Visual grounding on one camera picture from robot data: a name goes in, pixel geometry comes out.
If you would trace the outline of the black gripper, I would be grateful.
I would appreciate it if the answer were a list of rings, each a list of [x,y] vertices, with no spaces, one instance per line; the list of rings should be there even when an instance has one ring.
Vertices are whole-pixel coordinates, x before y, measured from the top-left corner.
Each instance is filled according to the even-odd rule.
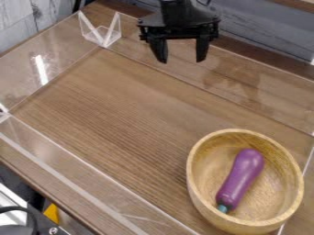
[[[164,39],[196,39],[196,62],[205,59],[209,39],[217,38],[218,16],[212,0],[157,0],[158,10],[137,20],[140,40],[146,41],[156,60],[168,60]]]

